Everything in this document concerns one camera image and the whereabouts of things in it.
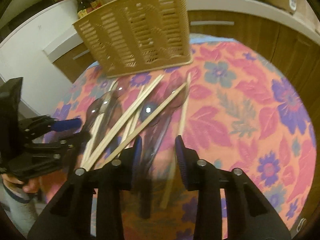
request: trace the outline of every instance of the wooden chopstick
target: wooden chopstick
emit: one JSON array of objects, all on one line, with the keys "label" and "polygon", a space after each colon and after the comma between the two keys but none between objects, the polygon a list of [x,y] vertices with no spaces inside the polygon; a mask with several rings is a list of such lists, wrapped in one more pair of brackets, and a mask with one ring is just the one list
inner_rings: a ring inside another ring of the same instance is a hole
[{"label": "wooden chopstick", "polygon": [[[144,90],[144,87],[145,87],[144,85],[141,87],[140,92],[138,94],[138,97],[141,96],[141,94],[142,94],[142,92]],[[135,127],[137,125],[137,122],[138,122],[138,118],[139,118],[140,112],[141,112],[141,106],[137,109],[135,115],[132,116],[128,120],[127,125],[126,125],[126,127],[124,129],[124,133],[123,133],[122,138],[121,138],[121,142],[123,142],[127,138],[127,136],[129,134],[131,134],[133,132],[133,130],[135,129]]]},{"label": "wooden chopstick", "polygon": [[146,120],[142,124],[136,128],[133,133],[131,133],[126,140],[124,140],[102,163],[105,165],[106,163],[112,161],[121,151],[130,143],[187,85],[187,83],[183,83],[175,92],[173,92],[161,105],[157,107],[157,109],[147,117]]},{"label": "wooden chopstick", "polygon": [[[189,73],[188,77],[187,77],[187,84],[188,84],[189,92],[190,92],[190,83],[191,83],[191,75]],[[184,127],[186,124],[188,103],[189,103],[189,95],[187,96],[186,101],[183,103],[183,106],[182,106],[178,135],[183,134],[183,130],[184,130]],[[162,209],[167,208],[167,205],[168,205],[168,202],[170,199],[170,194],[171,194],[174,176],[175,176],[175,172],[176,172],[176,163],[177,163],[177,157],[176,157],[176,154],[173,153],[172,160],[170,163],[169,172],[168,172],[167,183],[165,184],[164,194],[163,194],[163,197],[162,197],[162,200],[160,203],[160,208],[162,208]]]},{"label": "wooden chopstick", "polygon": [[[117,83],[117,79],[113,80],[108,92],[116,90],[116,83]],[[97,116],[96,120],[94,121],[94,124],[90,130],[91,138],[87,142],[87,145],[85,146],[85,150],[84,150],[83,157],[82,157],[81,164],[80,164],[81,168],[83,167],[84,163],[88,160],[88,158],[92,152],[92,147],[93,147],[93,144],[96,140],[97,132],[99,130],[99,127],[100,127],[100,124],[103,120],[103,117],[104,117],[104,113],[99,114]]]},{"label": "wooden chopstick", "polygon": [[127,120],[132,116],[132,114],[137,110],[137,108],[142,104],[142,102],[147,98],[147,96],[152,92],[152,90],[159,84],[164,75],[159,75],[148,87],[144,90],[140,97],[138,97],[131,106],[124,112],[124,114],[119,118],[116,124],[110,129],[108,134],[103,138],[97,148],[89,157],[87,163],[85,163],[84,168],[88,171],[99,159],[100,155],[103,153],[104,149],[108,146],[113,137],[119,132],[122,126],[127,122]]}]

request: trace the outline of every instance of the table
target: table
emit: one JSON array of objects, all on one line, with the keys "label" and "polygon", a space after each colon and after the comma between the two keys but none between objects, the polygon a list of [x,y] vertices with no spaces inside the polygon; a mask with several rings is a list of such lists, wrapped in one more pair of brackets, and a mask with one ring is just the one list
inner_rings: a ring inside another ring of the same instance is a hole
[{"label": "table", "polygon": [[[163,95],[167,84],[191,73],[189,105],[183,139],[200,158],[217,168],[243,169],[280,217],[291,228],[310,191],[316,163],[313,126],[303,103],[288,80],[270,62],[230,39],[192,35],[194,61],[182,67],[130,76],[121,97],[123,111],[140,87],[165,74],[153,96]],[[87,107],[109,88],[101,67],[88,68],[58,104],[53,117],[81,117]],[[192,239],[197,193],[175,181],[167,210],[159,208],[164,179],[172,158],[181,110],[176,110],[155,158],[153,211],[149,220],[137,216],[138,200],[125,192],[123,212],[126,239]],[[49,141],[52,134],[45,136]],[[106,151],[102,159],[110,152]],[[42,178],[47,200],[65,181],[58,171]],[[221,191],[223,236],[227,237],[226,200]]]}]

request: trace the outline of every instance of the kitchen counter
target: kitchen counter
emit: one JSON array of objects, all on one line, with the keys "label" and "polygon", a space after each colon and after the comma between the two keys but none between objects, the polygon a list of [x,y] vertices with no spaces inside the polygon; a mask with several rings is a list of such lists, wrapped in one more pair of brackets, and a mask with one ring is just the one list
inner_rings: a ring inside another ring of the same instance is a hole
[{"label": "kitchen counter", "polygon": [[[295,18],[288,12],[257,0],[186,0],[187,10],[213,10],[229,11],[254,15],[272,20],[285,25],[305,35],[316,44],[320,45],[320,35],[310,29],[300,19]],[[51,62],[67,53],[69,50],[82,43],[82,40],[73,26],[65,33],[58,36],[46,48],[45,54]]]}]

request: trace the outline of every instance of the wooden cabinet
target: wooden cabinet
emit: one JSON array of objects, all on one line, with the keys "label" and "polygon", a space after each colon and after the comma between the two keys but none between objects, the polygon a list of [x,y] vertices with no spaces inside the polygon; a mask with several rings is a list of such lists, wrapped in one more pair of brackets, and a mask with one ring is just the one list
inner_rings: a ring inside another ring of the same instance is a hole
[{"label": "wooden cabinet", "polygon": [[188,16],[191,33],[236,39],[271,61],[279,34],[278,23],[226,11],[189,11]]},{"label": "wooden cabinet", "polygon": [[[276,22],[226,11],[189,11],[191,33],[233,38],[273,63],[300,95],[320,145],[320,46]],[[301,213],[309,219],[319,201],[320,158],[312,188]]]},{"label": "wooden cabinet", "polygon": [[310,75],[315,74],[319,58],[320,47],[317,44],[297,31],[285,26],[280,27],[271,62],[290,80],[306,106],[314,102],[314,98],[311,99],[307,91],[320,85],[320,82],[307,84]]},{"label": "wooden cabinet", "polygon": [[53,64],[57,66],[73,83],[95,60],[84,43],[76,46],[58,58]]}]

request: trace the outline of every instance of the beige plastic basket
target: beige plastic basket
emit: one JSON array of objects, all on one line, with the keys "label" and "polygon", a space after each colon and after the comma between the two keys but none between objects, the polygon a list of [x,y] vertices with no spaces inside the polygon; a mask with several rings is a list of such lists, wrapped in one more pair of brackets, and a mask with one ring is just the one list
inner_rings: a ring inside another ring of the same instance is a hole
[{"label": "beige plastic basket", "polygon": [[74,27],[108,77],[192,62],[185,0],[114,0]]}]

